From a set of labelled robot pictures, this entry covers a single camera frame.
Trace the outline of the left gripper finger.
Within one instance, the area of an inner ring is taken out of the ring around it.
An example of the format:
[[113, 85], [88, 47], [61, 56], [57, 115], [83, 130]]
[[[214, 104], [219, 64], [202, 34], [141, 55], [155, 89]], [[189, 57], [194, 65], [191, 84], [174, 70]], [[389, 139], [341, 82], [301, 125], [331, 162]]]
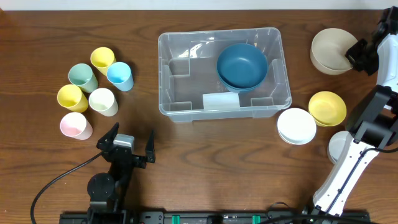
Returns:
[[113, 141], [118, 134], [119, 123], [116, 122], [114, 126], [102, 137], [98, 140], [96, 147], [100, 150], [112, 150], [113, 149]]
[[155, 132], [152, 130], [150, 132], [149, 140], [146, 144], [146, 162], [154, 163], [155, 162], [155, 146], [154, 146], [154, 135]]

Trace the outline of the beige large bowl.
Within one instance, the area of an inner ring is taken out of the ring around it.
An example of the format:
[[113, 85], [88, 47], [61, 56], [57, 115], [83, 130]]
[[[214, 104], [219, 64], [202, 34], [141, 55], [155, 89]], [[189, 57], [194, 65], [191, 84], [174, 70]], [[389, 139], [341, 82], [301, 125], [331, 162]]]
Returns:
[[310, 60], [322, 73], [340, 75], [353, 68], [345, 54], [357, 42], [357, 38], [343, 29], [324, 29], [312, 40]]

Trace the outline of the yellow small bowl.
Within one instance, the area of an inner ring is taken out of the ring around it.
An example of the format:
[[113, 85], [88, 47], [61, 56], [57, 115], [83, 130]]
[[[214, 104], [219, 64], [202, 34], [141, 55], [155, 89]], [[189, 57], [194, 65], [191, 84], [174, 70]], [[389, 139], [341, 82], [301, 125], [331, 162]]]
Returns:
[[308, 112], [318, 126], [332, 127], [345, 120], [347, 109], [339, 95], [330, 91], [320, 91], [310, 98]]

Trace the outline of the light blue small bowl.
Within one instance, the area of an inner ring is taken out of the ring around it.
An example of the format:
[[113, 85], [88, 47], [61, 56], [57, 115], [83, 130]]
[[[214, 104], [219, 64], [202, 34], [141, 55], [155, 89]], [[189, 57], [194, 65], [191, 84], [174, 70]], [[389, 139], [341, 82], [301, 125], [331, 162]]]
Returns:
[[348, 131], [340, 131], [331, 137], [328, 143], [327, 153], [329, 160], [333, 164], [336, 164], [339, 159], [341, 152], [344, 149], [347, 136], [349, 136]]

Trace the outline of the white small bowl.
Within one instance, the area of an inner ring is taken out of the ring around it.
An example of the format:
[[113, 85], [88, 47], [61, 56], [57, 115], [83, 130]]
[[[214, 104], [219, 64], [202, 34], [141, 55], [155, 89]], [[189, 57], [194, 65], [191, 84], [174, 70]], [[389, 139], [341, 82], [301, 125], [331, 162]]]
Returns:
[[317, 133], [317, 125], [307, 111], [290, 108], [277, 119], [279, 136], [289, 144], [304, 145], [309, 143]]

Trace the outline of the dark blue bowl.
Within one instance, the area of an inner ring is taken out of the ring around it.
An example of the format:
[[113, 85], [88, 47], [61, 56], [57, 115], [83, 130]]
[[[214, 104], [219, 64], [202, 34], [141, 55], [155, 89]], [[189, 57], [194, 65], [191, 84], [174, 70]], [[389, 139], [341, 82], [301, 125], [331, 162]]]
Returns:
[[216, 62], [219, 79], [237, 88], [250, 88], [266, 79], [267, 57], [250, 44], [233, 44], [225, 48]]
[[233, 93], [248, 93], [250, 91], [255, 90], [256, 88], [260, 87], [262, 85], [262, 83], [264, 82], [263, 80], [258, 83], [257, 85], [250, 87], [250, 88], [237, 88], [237, 87], [233, 87], [229, 84], [227, 84], [223, 79], [220, 80], [220, 82], [225, 86], [225, 88]]

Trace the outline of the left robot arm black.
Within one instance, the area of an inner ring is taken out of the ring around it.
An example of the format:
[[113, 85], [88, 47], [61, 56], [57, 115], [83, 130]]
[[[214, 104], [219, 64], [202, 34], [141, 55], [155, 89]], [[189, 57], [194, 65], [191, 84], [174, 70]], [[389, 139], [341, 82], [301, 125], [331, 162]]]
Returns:
[[154, 131], [150, 132], [145, 154], [139, 156], [134, 154], [134, 137], [119, 134], [118, 129], [119, 124], [116, 123], [96, 144], [101, 156], [111, 166], [107, 173], [96, 174], [88, 182], [90, 223], [114, 223], [116, 219], [124, 223], [127, 212], [121, 210], [120, 206], [124, 202], [133, 170], [145, 169], [148, 163], [155, 162]]

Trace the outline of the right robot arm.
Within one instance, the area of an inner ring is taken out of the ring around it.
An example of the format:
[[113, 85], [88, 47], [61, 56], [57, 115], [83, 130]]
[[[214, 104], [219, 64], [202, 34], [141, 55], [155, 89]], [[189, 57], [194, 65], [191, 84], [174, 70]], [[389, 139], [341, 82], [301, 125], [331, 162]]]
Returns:
[[381, 113], [388, 108], [397, 114], [397, 7], [383, 10], [371, 41], [359, 40], [345, 57], [355, 70], [376, 73], [377, 84], [352, 110], [341, 156], [313, 196], [314, 210], [331, 218], [341, 216], [348, 195], [368, 164], [397, 141], [397, 118]]

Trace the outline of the clear plastic storage container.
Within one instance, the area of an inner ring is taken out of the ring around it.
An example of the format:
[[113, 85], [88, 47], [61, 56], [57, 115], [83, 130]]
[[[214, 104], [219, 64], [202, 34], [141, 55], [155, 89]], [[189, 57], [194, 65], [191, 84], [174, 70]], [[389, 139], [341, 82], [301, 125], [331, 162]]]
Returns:
[[274, 27], [163, 33], [159, 110], [173, 122], [268, 118], [292, 104]]

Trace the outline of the pink cup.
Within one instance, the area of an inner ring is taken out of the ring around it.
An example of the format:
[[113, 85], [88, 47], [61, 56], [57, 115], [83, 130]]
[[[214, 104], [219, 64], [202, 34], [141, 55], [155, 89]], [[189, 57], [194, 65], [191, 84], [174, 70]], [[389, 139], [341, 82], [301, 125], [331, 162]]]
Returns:
[[86, 140], [93, 134], [93, 128], [81, 113], [66, 114], [60, 122], [60, 130], [67, 137]]

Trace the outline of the cream white cup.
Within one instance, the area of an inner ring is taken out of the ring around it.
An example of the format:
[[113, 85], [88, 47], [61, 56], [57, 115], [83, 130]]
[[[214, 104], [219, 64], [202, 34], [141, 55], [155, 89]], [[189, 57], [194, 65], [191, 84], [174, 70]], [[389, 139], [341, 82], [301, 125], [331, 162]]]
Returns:
[[89, 106], [103, 116], [114, 116], [119, 109], [113, 92], [107, 88], [94, 90], [88, 99]]

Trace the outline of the yellow cup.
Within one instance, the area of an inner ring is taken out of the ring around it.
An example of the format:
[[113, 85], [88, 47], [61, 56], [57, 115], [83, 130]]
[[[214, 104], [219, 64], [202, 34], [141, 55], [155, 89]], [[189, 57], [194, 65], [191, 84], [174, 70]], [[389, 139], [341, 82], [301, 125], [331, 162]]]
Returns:
[[73, 84], [68, 84], [57, 93], [57, 101], [62, 107], [82, 113], [88, 109], [88, 100], [81, 89]]
[[116, 62], [114, 52], [107, 47], [98, 47], [92, 51], [90, 55], [90, 62], [103, 75], [107, 75], [108, 68]]

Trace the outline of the blue cup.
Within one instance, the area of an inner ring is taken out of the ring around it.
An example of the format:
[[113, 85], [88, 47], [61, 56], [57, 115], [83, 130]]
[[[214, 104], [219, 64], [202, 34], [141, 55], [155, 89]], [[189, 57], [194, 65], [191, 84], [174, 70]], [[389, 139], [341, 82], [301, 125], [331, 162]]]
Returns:
[[129, 91], [134, 86], [132, 70], [130, 66], [124, 62], [112, 64], [108, 68], [106, 76], [107, 79], [121, 91]]

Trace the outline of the yellow cup at back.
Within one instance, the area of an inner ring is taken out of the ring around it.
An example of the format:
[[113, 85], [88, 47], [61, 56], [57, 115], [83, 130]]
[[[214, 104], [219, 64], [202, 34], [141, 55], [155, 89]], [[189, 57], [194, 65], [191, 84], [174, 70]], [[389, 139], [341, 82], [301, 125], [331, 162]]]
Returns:
[[98, 47], [92, 51], [90, 55], [90, 62], [103, 75], [107, 75], [108, 68], [116, 62], [114, 52], [107, 47]]

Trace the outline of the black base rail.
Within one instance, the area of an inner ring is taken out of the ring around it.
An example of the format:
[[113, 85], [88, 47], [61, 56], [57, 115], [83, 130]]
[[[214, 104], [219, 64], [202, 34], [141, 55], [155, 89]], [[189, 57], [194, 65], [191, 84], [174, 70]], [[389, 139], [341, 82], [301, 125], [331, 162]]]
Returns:
[[265, 213], [63, 213], [59, 224], [115, 223], [115, 224], [211, 224], [211, 223], [262, 223], [272, 218], [294, 216], [288, 210], [271, 210]]

